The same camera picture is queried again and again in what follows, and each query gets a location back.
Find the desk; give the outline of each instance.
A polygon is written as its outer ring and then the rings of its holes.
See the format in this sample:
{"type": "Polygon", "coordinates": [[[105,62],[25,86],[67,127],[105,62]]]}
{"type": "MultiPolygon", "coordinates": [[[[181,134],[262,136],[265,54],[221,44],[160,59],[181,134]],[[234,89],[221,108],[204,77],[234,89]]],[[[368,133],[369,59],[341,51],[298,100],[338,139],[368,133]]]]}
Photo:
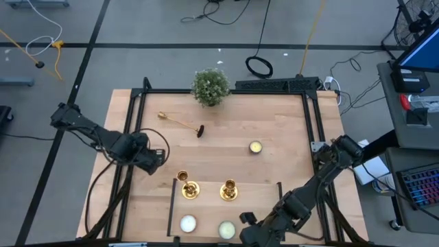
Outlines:
{"type": "MultiPolygon", "coordinates": [[[[401,189],[396,173],[406,169],[416,168],[439,162],[439,153],[431,150],[409,150],[402,148],[388,148],[385,151],[385,159],[394,177],[396,190],[405,195],[401,189]]],[[[412,206],[404,199],[396,196],[395,207],[396,220],[401,220],[400,225],[414,233],[439,234],[439,222],[421,211],[413,210],[412,206]]],[[[429,207],[426,210],[434,215],[439,215],[439,207],[429,207]]]]}
{"type": "MultiPolygon", "coordinates": [[[[394,130],[373,141],[365,149],[365,160],[373,158],[385,151],[388,147],[418,148],[425,150],[439,150],[439,114],[428,114],[430,126],[408,126],[405,123],[405,111],[399,101],[399,93],[394,89],[390,74],[392,69],[388,63],[377,65],[385,99],[388,103],[394,130]]],[[[430,87],[421,95],[439,95],[439,74],[427,73],[430,87]]]]}
{"type": "MultiPolygon", "coordinates": [[[[141,113],[141,127],[161,132],[169,141],[171,154],[168,162],[148,176],[134,168],[128,210],[123,228],[123,241],[172,242],[167,237],[169,203],[172,180],[184,169],[190,180],[221,182],[232,178],[237,183],[276,184],[281,182],[283,192],[303,186],[313,175],[308,128],[305,122],[304,97],[300,95],[251,95],[232,94],[219,106],[202,108],[186,93],[166,93],[166,90],[150,90],[146,94],[141,113]],[[159,111],[174,119],[206,129],[200,139],[195,132],[171,121],[160,120],[159,111]],[[249,155],[248,145],[259,140],[263,151],[249,155]]],[[[131,90],[114,90],[108,108],[105,128],[122,131],[126,121],[131,90]]],[[[333,92],[318,92],[320,116],[327,139],[343,134],[342,122],[333,92]]],[[[309,99],[306,107],[313,107],[309,99]]],[[[311,111],[313,134],[317,138],[316,121],[311,111]]],[[[152,148],[164,148],[163,141],[154,133],[148,133],[152,148]]],[[[107,165],[98,154],[91,181],[107,165]]],[[[115,173],[111,167],[96,183],[91,196],[90,225],[96,223],[106,207],[115,173]]],[[[351,171],[343,171],[334,182],[340,211],[364,239],[368,239],[363,213],[358,198],[355,179],[351,171]]],[[[322,230],[316,210],[300,231],[320,237],[322,230]]],[[[331,239],[336,239],[334,225],[330,224],[331,239]]],[[[110,236],[115,235],[116,220],[112,221],[110,236]]],[[[83,236],[84,213],[78,228],[83,236]]],[[[224,242],[217,237],[182,236],[181,242],[224,242]]],[[[285,243],[312,244],[297,235],[287,234],[285,243]]]]}

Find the gray floor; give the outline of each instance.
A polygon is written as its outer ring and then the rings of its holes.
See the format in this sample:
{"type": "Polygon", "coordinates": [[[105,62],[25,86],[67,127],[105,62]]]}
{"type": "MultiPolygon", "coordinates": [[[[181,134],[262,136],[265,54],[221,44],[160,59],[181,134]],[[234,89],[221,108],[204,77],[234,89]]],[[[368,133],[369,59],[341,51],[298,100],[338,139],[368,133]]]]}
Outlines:
{"type": "MultiPolygon", "coordinates": [[[[87,43],[103,0],[70,2],[70,8],[40,11],[63,26],[62,39],[65,42],[87,43]]],[[[319,2],[273,1],[263,43],[305,44],[319,2]]],[[[312,44],[378,45],[396,15],[396,0],[327,2],[312,44]]],[[[208,20],[180,23],[184,16],[199,15],[204,3],[203,0],[112,0],[97,42],[257,43],[266,0],[252,0],[234,25],[221,26],[208,20]]],[[[245,1],[225,0],[215,18],[230,21],[244,5],[245,1]]],[[[0,3],[0,23],[0,28],[20,42],[58,33],[56,26],[42,20],[30,9],[13,10],[3,3],[0,3]]],[[[18,49],[0,47],[0,75],[32,76],[36,79],[33,87],[0,88],[0,105],[9,105],[14,109],[15,120],[7,129],[9,133],[54,136],[55,130],[49,126],[49,117],[59,102],[67,100],[84,52],[85,49],[76,48],[62,50],[60,72],[65,82],[58,82],[36,69],[18,49]]],[[[254,52],[253,49],[94,49],[76,103],[85,115],[103,124],[113,89],[140,86],[144,76],[150,79],[154,88],[189,88],[195,71],[206,67],[223,69],[234,84],[236,80],[254,78],[244,64],[244,60],[254,52]]],[[[324,79],[334,62],[345,60],[357,52],[311,50],[304,74],[324,79]]],[[[294,77],[300,68],[303,50],[263,49],[259,55],[273,64],[273,78],[294,77]]],[[[38,57],[50,69],[55,58],[56,51],[53,49],[38,57]]],[[[352,70],[348,64],[341,64],[334,69],[334,76],[343,91],[356,96],[378,78],[376,64],[387,60],[383,52],[361,55],[358,62],[362,72],[352,70]]],[[[361,102],[382,95],[378,86],[361,102]]],[[[340,110],[346,107],[347,104],[341,105],[340,110]]],[[[342,116],[342,121],[345,132],[355,140],[372,141],[392,129],[384,100],[352,109],[342,116]]],[[[0,246],[14,244],[50,146],[50,142],[3,138],[0,148],[0,188],[3,191],[0,200],[0,246]]],[[[70,134],[65,134],[27,238],[28,243],[75,237],[94,158],[92,150],[70,134]]],[[[390,199],[378,196],[369,186],[360,187],[359,193],[370,240],[397,246],[432,246],[439,241],[439,236],[435,235],[389,229],[387,221],[394,218],[390,199]]]]}

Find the gold candle holder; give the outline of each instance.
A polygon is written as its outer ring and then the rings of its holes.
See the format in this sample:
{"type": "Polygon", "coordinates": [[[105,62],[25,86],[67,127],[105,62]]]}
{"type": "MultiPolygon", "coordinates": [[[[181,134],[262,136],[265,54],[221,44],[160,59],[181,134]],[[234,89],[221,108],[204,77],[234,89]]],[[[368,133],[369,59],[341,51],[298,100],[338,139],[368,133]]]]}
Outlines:
{"type": "Polygon", "coordinates": [[[179,171],[177,174],[177,179],[179,181],[185,182],[183,187],[181,188],[181,193],[186,199],[195,199],[197,198],[198,194],[200,194],[200,186],[193,181],[187,182],[187,172],[186,171],[179,171]]]}
{"type": "Polygon", "coordinates": [[[236,188],[235,181],[229,179],[221,186],[219,195],[226,201],[232,201],[238,196],[238,188],[236,188]]]}
{"type": "Polygon", "coordinates": [[[183,126],[185,126],[185,127],[188,127],[188,128],[190,128],[190,129],[192,129],[192,130],[195,130],[195,132],[197,132],[197,137],[198,137],[198,138],[200,138],[200,137],[203,135],[203,132],[204,132],[204,125],[201,125],[199,128],[194,128],[194,127],[188,126],[188,125],[185,124],[185,123],[179,122],[179,121],[177,121],[177,120],[174,120],[174,119],[168,117],[168,116],[167,116],[165,113],[163,113],[163,112],[159,112],[158,115],[157,115],[157,117],[158,117],[159,119],[167,119],[167,120],[170,120],[170,121],[174,121],[174,122],[176,122],[177,124],[181,124],[181,125],[183,125],[183,126]]]}

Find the wooden tabletop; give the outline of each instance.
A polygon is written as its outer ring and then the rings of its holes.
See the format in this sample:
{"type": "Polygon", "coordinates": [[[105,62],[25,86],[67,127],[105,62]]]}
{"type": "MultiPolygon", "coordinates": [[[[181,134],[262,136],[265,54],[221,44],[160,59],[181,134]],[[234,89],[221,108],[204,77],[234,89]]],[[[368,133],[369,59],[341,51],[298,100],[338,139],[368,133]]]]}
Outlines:
{"type": "MultiPolygon", "coordinates": [[[[318,99],[325,137],[327,140],[337,138],[343,134],[343,127],[335,93],[319,91],[318,99]]],[[[105,128],[123,130],[129,101],[130,90],[113,91],[105,128]]],[[[134,128],[137,107],[138,103],[131,130],[134,128]]],[[[310,100],[309,107],[314,135],[318,140],[310,100]]],[[[134,168],[123,241],[172,242],[172,237],[166,236],[171,186],[172,179],[182,169],[194,181],[223,183],[232,178],[237,183],[282,182],[283,193],[303,186],[313,176],[302,99],[299,95],[231,95],[219,106],[203,108],[190,94],[149,93],[142,128],[153,128],[162,133],[171,146],[171,154],[168,162],[152,176],[134,168]],[[203,136],[198,139],[193,130],[159,119],[159,111],[195,127],[204,124],[206,129],[203,136]],[[254,140],[263,145],[262,153],[256,156],[248,152],[248,145],[254,140]]],[[[151,139],[151,148],[166,149],[160,137],[153,132],[147,134],[151,139]]],[[[98,154],[91,181],[107,164],[105,158],[98,154]]],[[[115,167],[111,167],[97,181],[92,192],[90,227],[108,206],[114,170],[115,167]]],[[[340,211],[359,235],[368,239],[352,172],[343,171],[334,184],[340,211]]],[[[115,233],[119,210],[114,217],[112,235],[115,233]]],[[[333,222],[330,213],[329,217],[329,221],[333,222]]],[[[336,239],[332,224],[330,229],[332,238],[336,239]]],[[[300,232],[314,237],[322,236],[315,209],[300,232]]],[[[84,212],[78,228],[78,236],[83,235],[84,212]]],[[[182,236],[181,242],[218,242],[218,238],[182,236]]],[[[285,243],[318,242],[287,234],[285,243]]]]}

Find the green plant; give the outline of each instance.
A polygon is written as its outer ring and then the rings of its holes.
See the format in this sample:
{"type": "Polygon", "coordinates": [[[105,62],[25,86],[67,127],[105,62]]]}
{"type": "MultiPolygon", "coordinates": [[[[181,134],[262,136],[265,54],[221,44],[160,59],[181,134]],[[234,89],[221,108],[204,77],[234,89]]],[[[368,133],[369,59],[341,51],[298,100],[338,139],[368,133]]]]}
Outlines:
{"type": "Polygon", "coordinates": [[[226,75],[218,69],[205,69],[196,72],[192,84],[192,94],[203,107],[221,103],[223,97],[230,94],[226,75]]]}

